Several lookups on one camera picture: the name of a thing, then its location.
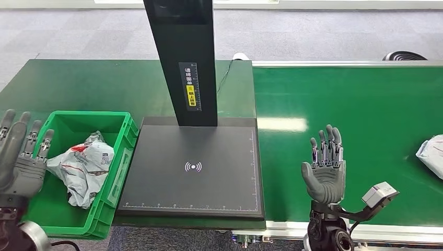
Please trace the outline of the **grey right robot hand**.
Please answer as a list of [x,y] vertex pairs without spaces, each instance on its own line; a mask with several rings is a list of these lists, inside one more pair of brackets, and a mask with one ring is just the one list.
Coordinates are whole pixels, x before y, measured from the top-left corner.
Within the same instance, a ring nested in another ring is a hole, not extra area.
[[346,161],[338,128],[328,124],[318,132],[320,141],[310,139],[311,162],[301,164],[308,195],[318,203],[338,204],[344,198]]

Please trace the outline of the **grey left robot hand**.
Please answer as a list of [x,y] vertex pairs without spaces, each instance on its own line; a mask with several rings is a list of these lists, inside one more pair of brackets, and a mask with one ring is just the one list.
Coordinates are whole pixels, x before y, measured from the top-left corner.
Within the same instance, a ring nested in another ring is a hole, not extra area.
[[31,113],[22,113],[16,122],[15,116],[8,109],[1,120],[1,194],[29,199],[42,188],[54,130],[46,130],[37,144],[43,122],[35,120],[28,131]]

